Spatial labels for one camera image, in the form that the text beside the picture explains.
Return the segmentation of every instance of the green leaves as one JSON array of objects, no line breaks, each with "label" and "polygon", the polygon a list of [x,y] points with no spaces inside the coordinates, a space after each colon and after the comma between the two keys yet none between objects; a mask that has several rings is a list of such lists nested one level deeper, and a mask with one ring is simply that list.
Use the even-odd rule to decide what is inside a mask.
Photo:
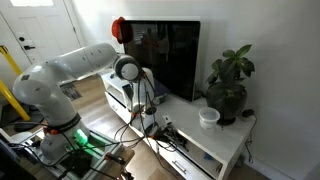
[{"label": "green leaves", "polygon": [[250,77],[251,72],[255,71],[254,65],[251,61],[249,61],[247,58],[241,58],[237,61],[238,67],[243,71],[243,73]]},{"label": "green leaves", "polygon": [[225,60],[221,65],[220,79],[222,82],[229,84],[234,82],[236,73],[236,61],[232,58]]},{"label": "green leaves", "polygon": [[217,79],[219,77],[219,73],[220,73],[221,64],[222,64],[221,59],[218,59],[214,63],[212,63],[213,73],[207,79],[207,82],[209,84],[213,84],[214,82],[217,81]]},{"label": "green leaves", "polygon": [[242,56],[244,56],[245,54],[247,54],[247,52],[249,52],[250,48],[251,48],[251,44],[242,46],[237,52],[236,52],[236,56],[238,58],[241,58]]},{"label": "green leaves", "polygon": [[214,63],[212,63],[212,69],[214,71],[218,71],[219,72],[221,64],[222,64],[222,60],[221,59],[216,60]]},{"label": "green leaves", "polygon": [[251,46],[251,44],[245,45],[236,52],[231,49],[224,51],[222,56],[226,60],[218,59],[212,63],[213,72],[207,79],[209,85],[214,84],[218,78],[229,87],[239,84],[245,79],[241,77],[241,71],[250,77],[251,72],[255,71],[254,64],[243,56],[250,51]]},{"label": "green leaves", "polygon": [[225,58],[233,58],[236,55],[236,53],[233,50],[226,50],[222,53],[222,56]]}]

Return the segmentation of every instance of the potted plant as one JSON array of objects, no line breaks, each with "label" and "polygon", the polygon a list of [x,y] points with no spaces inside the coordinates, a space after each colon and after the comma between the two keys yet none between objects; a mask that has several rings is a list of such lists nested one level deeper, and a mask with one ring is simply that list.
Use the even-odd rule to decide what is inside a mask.
[{"label": "potted plant", "polygon": [[226,50],[222,56],[226,59],[212,63],[212,74],[208,77],[209,87],[206,94],[207,105],[217,109],[220,125],[230,125],[235,117],[241,113],[247,101],[247,91],[240,83],[245,79],[242,73],[250,77],[254,64],[244,55],[251,45],[245,45],[238,51]]}]

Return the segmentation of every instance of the drawer handle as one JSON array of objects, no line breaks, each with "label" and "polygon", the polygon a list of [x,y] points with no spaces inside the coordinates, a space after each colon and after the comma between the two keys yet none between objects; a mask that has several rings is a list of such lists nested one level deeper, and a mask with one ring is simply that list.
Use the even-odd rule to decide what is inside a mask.
[{"label": "drawer handle", "polygon": [[187,174],[187,173],[186,173],[187,170],[185,170],[185,169],[183,169],[182,167],[180,167],[180,166],[178,165],[177,161],[172,161],[172,163],[173,163],[175,166],[177,166],[177,168],[180,169],[180,171],[182,171],[184,174]]},{"label": "drawer handle", "polygon": [[118,111],[118,109],[115,105],[112,105],[112,109],[114,109],[115,111]]}]

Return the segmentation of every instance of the red object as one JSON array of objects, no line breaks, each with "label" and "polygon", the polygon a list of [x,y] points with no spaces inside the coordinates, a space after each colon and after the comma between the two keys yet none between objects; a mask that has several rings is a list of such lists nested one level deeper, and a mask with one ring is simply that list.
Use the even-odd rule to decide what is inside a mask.
[{"label": "red object", "polygon": [[123,28],[120,29],[120,24],[123,21],[125,21],[125,19],[123,17],[120,17],[119,19],[115,20],[112,23],[112,28],[111,28],[112,35],[115,38],[117,38],[117,41],[119,44],[128,43],[132,40],[132,37],[133,37],[133,31],[132,31],[131,25],[124,24]]}]

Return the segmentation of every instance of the yellow pole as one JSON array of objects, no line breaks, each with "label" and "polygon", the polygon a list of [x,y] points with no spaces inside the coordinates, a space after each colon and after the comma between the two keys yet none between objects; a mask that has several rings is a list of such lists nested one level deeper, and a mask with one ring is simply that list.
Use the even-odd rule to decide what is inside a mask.
[{"label": "yellow pole", "polygon": [[10,102],[10,104],[14,107],[14,109],[20,114],[23,120],[29,121],[30,117],[24,111],[24,109],[20,106],[16,98],[11,94],[9,89],[4,85],[4,83],[0,80],[0,91],[4,95],[4,97]]},{"label": "yellow pole", "polygon": [[[0,52],[3,54],[3,56],[7,59],[10,66],[14,70],[14,72],[19,76],[22,74],[22,71],[20,70],[19,66],[16,64],[16,62],[13,60],[11,55],[9,54],[8,49],[1,45],[0,46]],[[16,100],[16,98],[11,94],[7,86],[0,80],[0,92],[4,95],[4,97],[10,102],[11,106],[19,113],[19,115],[22,117],[25,121],[30,121],[30,116],[25,112],[25,110],[21,107],[19,102]]]},{"label": "yellow pole", "polygon": [[16,62],[13,60],[13,58],[11,57],[11,55],[9,54],[8,49],[5,46],[0,46],[0,52],[3,54],[3,56],[7,59],[7,61],[9,62],[10,66],[12,67],[12,69],[14,70],[14,72],[16,72],[16,74],[19,76],[20,74],[22,74],[21,69],[19,68],[19,66],[16,64]]}]

